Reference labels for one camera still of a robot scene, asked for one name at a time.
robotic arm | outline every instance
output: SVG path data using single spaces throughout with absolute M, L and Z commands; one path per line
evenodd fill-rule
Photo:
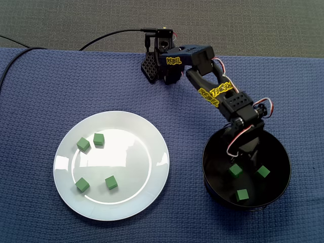
M 151 35 L 151 37 L 155 36 L 154 52 L 148 51 L 142 63 L 142 71 L 148 80 L 154 83 L 157 79 L 164 79 L 167 85 L 174 84 L 182 76 L 184 67 L 191 66 L 186 71 L 191 84 L 231 123 L 230 128 L 223 135 L 224 142 L 229 146 L 232 145 L 227 154 L 233 157 L 247 154 L 252 158 L 259 143 L 258 136 L 264 128 L 262 118 L 267 115 L 266 107 L 263 104 L 256 107 L 245 92 L 235 87 L 214 62 L 215 54 L 211 46 L 174 47 L 172 34 L 170 34 L 172 30 L 160 29 L 160 31 L 169 32 L 167 38 Z M 216 76 L 218 84 L 203 78 L 211 72 Z M 237 155 L 233 155 L 231 151 L 236 151 Z

blue tablecloth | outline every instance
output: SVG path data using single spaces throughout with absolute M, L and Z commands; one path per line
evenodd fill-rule
M 0 73 L 20 51 L 0 49 Z M 186 77 L 151 85 L 140 70 L 143 58 L 34 50 L 14 63 L 0 93 L 0 242 L 323 242 L 324 59 L 222 57 L 241 90 L 254 100 L 271 97 L 274 115 L 265 129 L 292 162 L 284 195 L 249 213 L 220 206 L 203 184 L 205 143 L 226 120 Z M 97 222 L 63 202 L 53 162 L 75 124 L 108 110 L 133 112 L 159 129 L 170 173 L 146 210 Z

black cable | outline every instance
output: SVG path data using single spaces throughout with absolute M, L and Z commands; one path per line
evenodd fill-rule
M 19 53 L 17 56 L 15 56 L 11 61 L 10 63 L 7 65 L 7 67 L 5 68 L 3 74 L 2 74 L 2 77 L 0 79 L 0 91 L 1 91 L 1 87 L 2 87 L 2 84 L 5 80 L 5 77 L 7 75 L 7 72 L 9 71 L 9 68 L 11 67 L 11 65 L 19 58 L 21 57 L 22 55 L 24 55 L 25 53 L 31 51 L 31 50 L 36 50 L 36 49 L 46 49 L 46 48 L 43 48 L 43 47 L 30 47 L 28 49 L 25 49 L 23 50 L 21 53 Z
M 124 29 L 124 30 L 118 30 L 109 34 L 105 34 L 99 38 L 96 38 L 95 40 L 89 42 L 88 44 L 86 44 L 84 47 L 82 47 L 79 51 L 83 51 L 85 48 L 87 48 L 88 46 L 90 46 L 91 44 L 93 44 L 94 42 L 99 41 L 100 39 L 103 39 L 107 36 L 113 35 L 113 34 L 118 34 L 118 33 L 122 33 L 122 32 L 128 32 L 128 31 L 143 31 L 143 29 Z
M 12 42 L 15 42 L 15 43 L 17 43 L 17 44 L 20 44 L 20 45 L 22 45 L 22 46 L 24 46 L 24 47 L 30 48 L 28 45 L 25 45 L 25 44 L 23 44 L 23 43 L 21 43 L 21 42 L 19 42 L 19 41 L 17 41 L 17 40 L 11 39 L 11 38 L 6 37 L 6 36 L 4 36 L 4 35 L 0 35 L 0 37 L 5 38 L 5 39 L 8 39 L 8 40 L 10 40 L 10 41 L 12 41 Z

green cube on plate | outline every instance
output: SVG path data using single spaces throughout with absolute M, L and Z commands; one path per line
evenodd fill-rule
M 262 179 L 266 178 L 269 173 L 270 171 L 265 166 L 261 166 L 261 168 L 256 172 L 257 176 Z
M 242 172 L 243 170 L 241 169 L 240 166 L 238 166 L 237 164 L 233 164 L 230 168 L 229 168 L 229 172 L 232 175 L 232 177 L 237 178 Z
M 105 137 L 103 136 L 103 134 L 95 133 L 95 135 L 93 136 L 93 143 L 95 145 L 102 146 L 104 142 L 105 142 Z
M 82 137 L 76 145 L 81 151 L 86 152 L 86 150 L 90 147 L 90 142 Z
M 249 199 L 249 194 L 248 194 L 248 191 L 246 189 L 237 190 L 235 195 L 236 195 L 236 200 L 237 201 L 242 201 L 242 200 Z
M 89 188 L 89 183 L 83 178 L 81 177 L 75 184 L 77 186 L 77 188 L 81 191 L 84 192 L 85 190 L 87 190 Z
M 105 181 L 106 181 L 106 185 L 108 186 L 109 190 L 118 186 L 115 176 L 108 177 L 107 179 L 105 179 Z

